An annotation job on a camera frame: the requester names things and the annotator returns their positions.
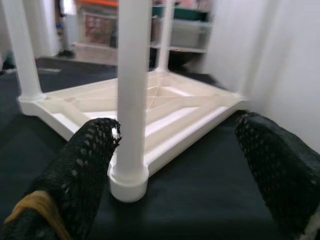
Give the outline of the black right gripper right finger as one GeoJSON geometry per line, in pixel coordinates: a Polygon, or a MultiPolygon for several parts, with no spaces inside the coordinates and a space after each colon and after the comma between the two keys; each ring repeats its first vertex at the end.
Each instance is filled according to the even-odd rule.
{"type": "Polygon", "coordinates": [[[256,112],[234,130],[251,174],[285,240],[320,238],[320,155],[294,133],[256,112]]]}

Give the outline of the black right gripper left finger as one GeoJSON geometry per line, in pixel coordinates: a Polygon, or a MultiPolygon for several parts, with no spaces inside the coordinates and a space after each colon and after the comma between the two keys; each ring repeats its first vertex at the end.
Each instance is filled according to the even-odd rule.
{"type": "Polygon", "coordinates": [[[103,117],[87,121],[32,180],[4,220],[1,239],[86,239],[121,138],[117,120],[103,117]]]}

